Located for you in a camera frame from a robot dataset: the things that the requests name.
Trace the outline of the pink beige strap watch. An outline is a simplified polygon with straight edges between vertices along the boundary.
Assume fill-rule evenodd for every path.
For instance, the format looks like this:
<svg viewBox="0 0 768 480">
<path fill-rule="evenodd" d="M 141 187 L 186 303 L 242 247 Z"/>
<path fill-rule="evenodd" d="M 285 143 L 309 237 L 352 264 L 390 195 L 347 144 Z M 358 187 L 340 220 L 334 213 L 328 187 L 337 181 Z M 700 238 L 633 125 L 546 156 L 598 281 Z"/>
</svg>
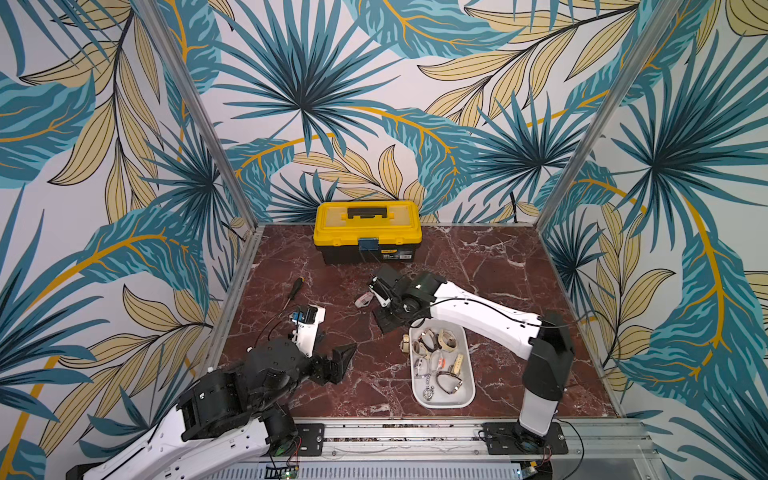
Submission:
<svg viewBox="0 0 768 480">
<path fill-rule="evenodd" d="M 357 299 L 354 301 L 354 305 L 355 305 L 355 306 L 356 306 L 358 309 L 362 309 L 362 308 L 365 308 L 365 307 L 367 307 L 367 306 L 369 306 L 369 305 L 370 305 L 370 303 L 371 303 L 371 301 L 373 300 L 373 298 L 374 298 L 374 294 L 373 294 L 372 292 L 368 291 L 368 292 L 366 292 L 366 293 L 362 294 L 361 296 L 359 296 L 359 297 L 358 297 L 358 298 L 357 298 Z"/>
</svg>

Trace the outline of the small beige watch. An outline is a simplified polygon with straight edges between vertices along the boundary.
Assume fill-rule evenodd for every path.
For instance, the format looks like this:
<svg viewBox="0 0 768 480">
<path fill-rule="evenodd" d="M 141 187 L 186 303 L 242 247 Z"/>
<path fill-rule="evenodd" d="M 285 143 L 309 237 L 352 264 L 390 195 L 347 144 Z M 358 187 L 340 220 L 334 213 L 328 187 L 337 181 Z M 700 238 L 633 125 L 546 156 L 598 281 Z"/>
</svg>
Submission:
<svg viewBox="0 0 768 480">
<path fill-rule="evenodd" d="M 411 342 L 410 342 L 410 336 L 408 334 L 404 334 L 402 336 L 402 340 L 400 343 L 400 349 L 404 354 L 408 354 L 411 350 Z"/>
</svg>

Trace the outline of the brown strap teal watch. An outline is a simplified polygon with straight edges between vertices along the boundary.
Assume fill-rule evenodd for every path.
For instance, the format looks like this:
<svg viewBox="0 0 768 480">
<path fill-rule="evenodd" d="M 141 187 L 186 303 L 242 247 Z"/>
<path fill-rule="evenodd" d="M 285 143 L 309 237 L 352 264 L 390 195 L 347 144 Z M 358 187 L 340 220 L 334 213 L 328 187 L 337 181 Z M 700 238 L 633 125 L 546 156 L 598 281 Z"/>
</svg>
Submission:
<svg viewBox="0 0 768 480">
<path fill-rule="evenodd" d="M 427 328 L 420 333 L 418 342 L 429 353 L 435 352 L 440 347 L 437 334 L 431 328 Z"/>
</svg>

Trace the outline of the clear strap purple watch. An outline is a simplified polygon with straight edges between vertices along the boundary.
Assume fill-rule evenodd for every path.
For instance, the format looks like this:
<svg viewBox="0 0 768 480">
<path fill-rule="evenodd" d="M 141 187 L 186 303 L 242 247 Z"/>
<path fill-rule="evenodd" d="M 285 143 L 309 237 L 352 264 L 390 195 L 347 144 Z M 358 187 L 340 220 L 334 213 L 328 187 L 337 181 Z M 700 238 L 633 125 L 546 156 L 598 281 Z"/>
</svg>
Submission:
<svg viewBox="0 0 768 480">
<path fill-rule="evenodd" d="M 413 374 L 415 378 L 424 378 L 431 372 L 430 370 L 430 357 L 418 356 L 413 364 Z"/>
</svg>

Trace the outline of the silver pendant chain watch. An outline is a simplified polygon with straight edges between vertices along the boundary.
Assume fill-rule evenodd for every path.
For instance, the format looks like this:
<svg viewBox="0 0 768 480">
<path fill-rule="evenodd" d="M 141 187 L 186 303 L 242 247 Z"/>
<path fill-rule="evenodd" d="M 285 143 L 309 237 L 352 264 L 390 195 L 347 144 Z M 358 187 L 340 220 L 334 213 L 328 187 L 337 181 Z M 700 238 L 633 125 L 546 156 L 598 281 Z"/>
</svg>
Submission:
<svg viewBox="0 0 768 480">
<path fill-rule="evenodd" d="M 422 397 L 426 402 L 431 402 L 435 394 L 435 380 L 432 375 L 426 375 L 424 377 L 425 385 L 422 392 Z"/>
</svg>

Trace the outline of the dark strap rose gold watch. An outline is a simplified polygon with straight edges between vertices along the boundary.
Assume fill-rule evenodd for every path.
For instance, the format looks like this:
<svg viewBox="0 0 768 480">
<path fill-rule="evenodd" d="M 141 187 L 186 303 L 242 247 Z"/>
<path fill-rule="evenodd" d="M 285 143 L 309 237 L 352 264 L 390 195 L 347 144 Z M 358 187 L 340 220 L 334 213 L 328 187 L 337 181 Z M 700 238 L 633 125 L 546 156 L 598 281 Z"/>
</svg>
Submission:
<svg viewBox="0 0 768 480">
<path fill-rule="evenodd" d="M 436 385 L 446 394 L 454 395 L 458 393 L 464 384 L 464 380 L 459 374 L 453 371 L 441 372 L 435 376 Z"/>
</svg>

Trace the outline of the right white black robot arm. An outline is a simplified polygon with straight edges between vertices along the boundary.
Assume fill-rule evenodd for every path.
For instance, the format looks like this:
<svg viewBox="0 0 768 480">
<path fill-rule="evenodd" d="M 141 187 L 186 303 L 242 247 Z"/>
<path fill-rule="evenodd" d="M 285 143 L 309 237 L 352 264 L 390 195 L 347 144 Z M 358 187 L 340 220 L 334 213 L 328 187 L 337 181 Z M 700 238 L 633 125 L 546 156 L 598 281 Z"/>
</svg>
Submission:
<svg viewBox="0 0 768 480">
<path fill-rule="evenodd" d="M 524 360 L 518 424 L 529 435 L 547 435 L 575 357 L 569 326 L 561 316 L 515 310 L 472 294 L 439 275 L 423 272 L 410 278 L 388 265 L 377 270 L 369 290 L 379 303 L 374 318 L 384 333 L 437 319 L 493 340 Z"/>
</svg>

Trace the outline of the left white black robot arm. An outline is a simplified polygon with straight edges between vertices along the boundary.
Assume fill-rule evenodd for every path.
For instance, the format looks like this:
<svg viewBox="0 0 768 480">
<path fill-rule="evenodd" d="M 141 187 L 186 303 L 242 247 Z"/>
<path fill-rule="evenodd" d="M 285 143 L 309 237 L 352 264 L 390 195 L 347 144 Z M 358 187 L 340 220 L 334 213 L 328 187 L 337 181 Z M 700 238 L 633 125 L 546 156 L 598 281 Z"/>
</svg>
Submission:
<svg viewBox="0 0 768 480">
<path fill-rule="evenodd" d="M 287 339 L 252 349 L 245 360 L 205 374 L 158 424 L 111 459 L 72 467 L 69 479 L 202 479 L 242 460 L 293 458 L 303 440 L 285 399 L 302 382 L 338 384 L 357 351 L 308 356 Z"/>
</svg>

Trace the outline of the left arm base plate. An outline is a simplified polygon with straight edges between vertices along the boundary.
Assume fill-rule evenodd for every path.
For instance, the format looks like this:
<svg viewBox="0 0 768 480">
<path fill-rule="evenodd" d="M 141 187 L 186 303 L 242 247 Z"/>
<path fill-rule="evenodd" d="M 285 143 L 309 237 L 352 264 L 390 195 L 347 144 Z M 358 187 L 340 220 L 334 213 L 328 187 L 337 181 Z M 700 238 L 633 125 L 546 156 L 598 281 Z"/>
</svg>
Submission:
<svg viewBox="0 0 768 480">
<path fill-rule="evenodd" d="M 272 457 L 289 454 L 304 457 L 320 457 L 323 452 L 326 425 L 323 423 L 299 423 L 292 432 L 271 441 L 268 453 Z"/>
</svg>

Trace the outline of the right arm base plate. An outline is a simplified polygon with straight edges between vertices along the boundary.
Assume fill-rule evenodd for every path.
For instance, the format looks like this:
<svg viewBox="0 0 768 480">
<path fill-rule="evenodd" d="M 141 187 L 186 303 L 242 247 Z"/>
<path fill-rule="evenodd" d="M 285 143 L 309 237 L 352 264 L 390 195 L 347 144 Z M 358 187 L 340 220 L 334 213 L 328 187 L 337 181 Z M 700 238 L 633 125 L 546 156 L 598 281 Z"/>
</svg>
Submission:
<svg viewBox="0 0 768 480">
<path fill-rule="evenodd" d="M 547 433 L 537 436 L 518 422 L 486 422 L 478 433 L 489 455 L 564 455 L 569 452 L 561 425 L 552 422 Z"/>
</svg>

